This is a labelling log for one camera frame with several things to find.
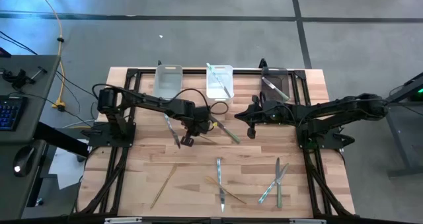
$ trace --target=white plastic container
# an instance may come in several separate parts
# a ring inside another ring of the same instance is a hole
[[[219,81],[215,78],[213,73],[207,68],[206,73],[206,97],[207,102],[209,105],[212,105],[216,102],[224,102],[226,104],[231,104],[234,92],[233,92],[233,77],[232,72],[233,68],[230,65],[211,65],[214,73],[220,79],[220,81],[225,85],[226,89],[228,90],[230,96],[227,95],[223,87],[220,85]]]
[[[153,96],[173,98],[182,88],[182,66],[159,65],[154,76]]]

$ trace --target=blue keyboard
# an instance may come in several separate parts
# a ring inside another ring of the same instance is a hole
[[[28,98],[0,96],[0,131],[15,131]]]

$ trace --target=wooden chopstick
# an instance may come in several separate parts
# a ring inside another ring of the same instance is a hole
[[[166,186],[167,182],[169,181],[169,179],[171,179],[171,176],[176,171],[177,166],[178,166],[178,164],[174,164],[173,165],[173,168],[172,168],[171,172],[169,173],[169,175],[167,176],[165,183],[161,186],[159,192],[157,193],[156,197],[154,198],[154,201],[151,204],[150,209],[154,207],[154,204],[156,204],[157,200],[160,197],[161,192],[165,189],[165,186]]]
[[[223,191],[227,192],[230,196],[233,196],[234,198],[238,199],[238,201],[242,202],[243,204],[247,204],[246,202],[242,201],[240,198],[236,197],[234,194],[230,193],[230,191],[226,190],[222,185],[220,185],[216,180],[214,180],[212,177],[206,177],[206,180],[208,182],[211,182],[212,184],[215,184],[219,188],[221,188]]]

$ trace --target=concrete floor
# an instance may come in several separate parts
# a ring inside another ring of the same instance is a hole
[[[294,16],[292,0],[49,1],[60,13]],[[423,17],[423,0],[299,0],[299,4],[303,17]],[[0,0],[0,10],[50,12],[43,0]],[[324,70],[331,99],[364,92],[387,96],[423,68],[423,24],[307,22],[304,28],[311,65]],[[0,19],[0,30],[39,54],[57,52],[55,20]],[[67,78],[86,89],[105,82],[111,66],[154,66],[158,59],[183,66],[210,62],[256,67],[265,57],[270,66],[304,68],[295,22],[63,20],[63,37]],[[27,54],[8,42],[0,41],[0,46],[12,54]],[[56,99],[58,89],[56,80],[49,99]],[[82,106],[80,117],[91,119],[92,98],[77,89],[73,92]],[[68,110],[76,111],[67,91],[64,99]],[[49,104],[42,121],[55,127],[78,122]],[[386,120],[356,122],[344,133],[356,138],[345,156],[357,214],[423,222],[423,176],[387,177],[388,170],[403,164]]]

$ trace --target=wooden table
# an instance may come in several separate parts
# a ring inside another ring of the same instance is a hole
[[[107,83],[124,86],[127,67],[110,68]],[[323,71],[305,70],[311,103],[327,102],[328,93]],[[205,75],[184,75],[182,88],[195,88],[206,93]],[[195,137],[193,147],[174,144],[162,113],[137,108],[137,132],[130,149],[119,216],[168,216],[168,217],[312,217],[309,189],[305,175],[303,154],[297,147],[295,128],[292,126],[256,126],[256,139],[247,137],[248,126],[234,118],[251,103],[251,96],[258,94],[260,76],[234,75],[235,98],[229,112],[216,116],[234,134],[241,144],[233,143],[220,129],[215,128],[206,136],[212,143]],[[139,91],[153,93],[154,75],[143,75]],[[181,94],[180,98],[204,104],[194,91]],[[102,115],[99,120],[106,120]],[[180,138],[185,134],[179,121],[171,121]],[[110,156],[110,148],[97,149],[87,162],[81,189],[79,208],[83,209],[102,186]],[[217,180],[216,158],[222,157],[222,183],[228,191],[246,201],[242,204],[229,195],[225,197],[225,212],[221,212],[219,189],[206,181],[206,176]],[[273,188],[263,204],[258,199],[275,178],[276,157],[281,165],[289,163],[282,179],[283,208],[276,207],[276,189]],[[344,205],[354,213],[350,188],[341,156],[333,150],[322,150],[322,160],[328,187]],[[174,163],[179,166],[163,190],[153,209],[151,202],[166,180]],[[114,193],[111,188],[108,205]],[[319,207],[323,210],[322,196],[317,188]]]

